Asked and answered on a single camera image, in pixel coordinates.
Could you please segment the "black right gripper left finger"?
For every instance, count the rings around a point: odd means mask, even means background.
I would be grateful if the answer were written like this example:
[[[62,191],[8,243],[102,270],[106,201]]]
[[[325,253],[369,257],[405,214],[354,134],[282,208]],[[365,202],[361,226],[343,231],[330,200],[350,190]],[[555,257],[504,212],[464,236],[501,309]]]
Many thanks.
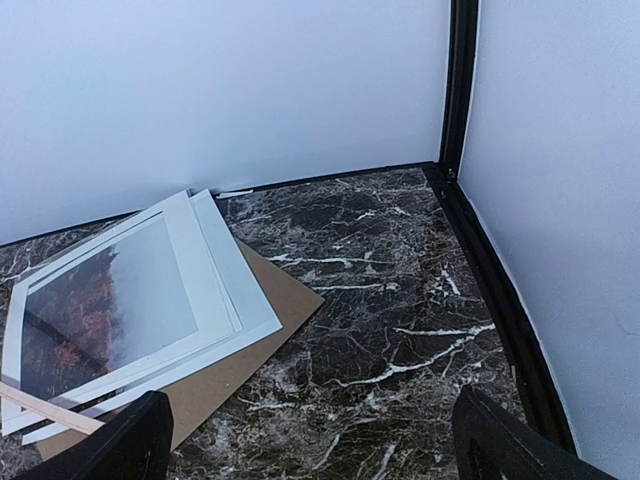
[[[173,436],[169,397],[149,391],[66,451],[21,479],[164,479]]]

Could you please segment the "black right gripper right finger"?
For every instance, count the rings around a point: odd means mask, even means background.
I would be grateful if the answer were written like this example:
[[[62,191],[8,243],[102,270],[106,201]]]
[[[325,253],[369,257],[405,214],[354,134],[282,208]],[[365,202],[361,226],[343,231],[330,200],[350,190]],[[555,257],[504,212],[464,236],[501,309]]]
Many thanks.
[[[611,476],[525,426],[481,390],[465,386],[452,413],[461,479],[591,479]]]

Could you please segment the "red wooden picture frame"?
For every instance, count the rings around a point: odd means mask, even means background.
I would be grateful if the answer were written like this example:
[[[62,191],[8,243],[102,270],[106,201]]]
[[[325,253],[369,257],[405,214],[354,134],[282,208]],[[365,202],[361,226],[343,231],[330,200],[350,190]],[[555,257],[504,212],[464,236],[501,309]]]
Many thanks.
[[[48,403],[5,383],[1,383],[0,392],[3,400],[86,435],[93,434],[104,425],[100,420]]]

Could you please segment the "white mat with photo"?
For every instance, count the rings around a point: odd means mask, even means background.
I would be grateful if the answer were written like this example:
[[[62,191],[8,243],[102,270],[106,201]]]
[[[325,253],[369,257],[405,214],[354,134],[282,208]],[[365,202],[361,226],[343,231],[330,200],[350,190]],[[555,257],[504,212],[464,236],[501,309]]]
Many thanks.
[[[202,354],[241,349],[190,197],[179,192],[13,286],[1,379],[90,418]]]

